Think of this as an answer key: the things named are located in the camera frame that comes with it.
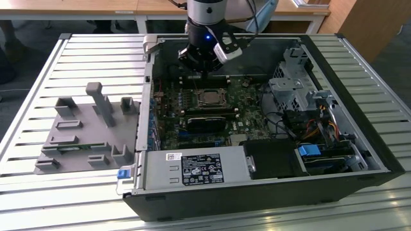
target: metal bracket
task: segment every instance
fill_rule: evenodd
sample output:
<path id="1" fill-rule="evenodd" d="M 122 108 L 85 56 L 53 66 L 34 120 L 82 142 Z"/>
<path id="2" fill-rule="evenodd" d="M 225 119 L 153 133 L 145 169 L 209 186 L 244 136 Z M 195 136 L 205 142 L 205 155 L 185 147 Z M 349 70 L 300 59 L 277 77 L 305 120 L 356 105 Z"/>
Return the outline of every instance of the metal bracket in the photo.
<path id="1" fill-rule="evenodd" d="M 145 35 L 143 39 L 143 50 L 144 54 L 151 54 L 159 49 L 157 46 L 157 36 L 156 35 Z"/>

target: barcode sticker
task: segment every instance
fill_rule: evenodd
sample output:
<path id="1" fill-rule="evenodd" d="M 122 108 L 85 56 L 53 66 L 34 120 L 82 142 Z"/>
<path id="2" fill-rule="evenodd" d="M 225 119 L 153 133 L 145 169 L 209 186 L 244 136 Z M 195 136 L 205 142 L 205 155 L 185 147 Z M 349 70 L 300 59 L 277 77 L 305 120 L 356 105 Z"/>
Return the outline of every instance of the barcode sticker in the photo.
<path id="1" fill-rule="evenodd" d="M 165 160 L 181 160 L 181 153 L 167 153 Z"/>

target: white sticker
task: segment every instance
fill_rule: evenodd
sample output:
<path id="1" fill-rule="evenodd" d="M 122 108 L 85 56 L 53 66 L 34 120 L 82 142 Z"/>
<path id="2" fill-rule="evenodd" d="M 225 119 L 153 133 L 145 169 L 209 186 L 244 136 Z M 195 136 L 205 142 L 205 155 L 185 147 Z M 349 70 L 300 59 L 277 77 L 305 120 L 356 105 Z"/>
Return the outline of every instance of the white sticker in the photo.
<path id="1" fill-rule="evenodd" d="M 116 11 L 116 13 L 135 13 L 133 11 Z"/>
<path id="2" fill-rule="evenodd" d="M 181 153 L 167 153 L 165 160 L 181 160 Z"/>

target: table leg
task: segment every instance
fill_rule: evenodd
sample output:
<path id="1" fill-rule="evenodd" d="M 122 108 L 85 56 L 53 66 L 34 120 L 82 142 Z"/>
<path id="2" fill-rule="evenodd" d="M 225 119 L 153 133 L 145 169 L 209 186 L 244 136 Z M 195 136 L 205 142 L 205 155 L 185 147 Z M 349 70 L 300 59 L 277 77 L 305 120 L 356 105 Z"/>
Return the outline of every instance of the table leg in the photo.
<path id="1" fill-rule="evenodd" d="M 307 28 L 307 34 L 316 34 L 319 32 L 324 18 L 325 16 L 319 15 L 312 19 L 309 26 Z"/>
<path id="2" fill-rule="evenodd" d="M 145 15 L 136 15 L 136 22 L 137 22 L 137 29 L 139 34 L 147 34 L 147 16 Z"/>

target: motherboard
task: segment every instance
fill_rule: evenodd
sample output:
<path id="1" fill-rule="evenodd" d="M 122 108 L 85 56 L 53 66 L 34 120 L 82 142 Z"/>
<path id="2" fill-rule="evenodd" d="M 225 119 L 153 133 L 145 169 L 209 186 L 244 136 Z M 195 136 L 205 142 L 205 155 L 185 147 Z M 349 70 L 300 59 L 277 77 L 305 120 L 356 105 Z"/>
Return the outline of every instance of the motherboard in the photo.
<path id="1" fill-rule="evenodd" d="M 249 76 L 197 76 L 156 82 L 161 150 L 237 146 L 271 138 L 259 106 L 261 83 Z"/>

